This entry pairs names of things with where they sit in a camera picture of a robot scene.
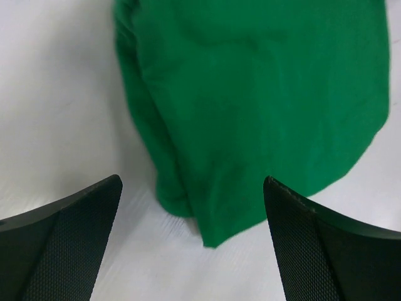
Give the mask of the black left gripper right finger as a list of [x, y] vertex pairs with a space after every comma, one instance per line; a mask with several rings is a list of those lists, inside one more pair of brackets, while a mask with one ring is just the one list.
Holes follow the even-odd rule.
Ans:
[[286, 300], [400, 300], [400, 233], [357, 221], [264, 181]]

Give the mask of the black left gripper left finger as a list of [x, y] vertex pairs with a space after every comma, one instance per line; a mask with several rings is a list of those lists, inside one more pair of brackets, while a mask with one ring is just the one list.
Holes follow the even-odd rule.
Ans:
[[122, 187], [112, 175], [1, 220], [1, 300], [89, 300]]

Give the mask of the green t shirt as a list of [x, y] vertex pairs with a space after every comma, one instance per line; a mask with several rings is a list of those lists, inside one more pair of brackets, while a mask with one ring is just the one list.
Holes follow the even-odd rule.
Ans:
[[264, 221], [266, 177], [312, 196], [387, 120], [384, 1], [116, 1], [113, 15], [157, 199], [206, 247]]

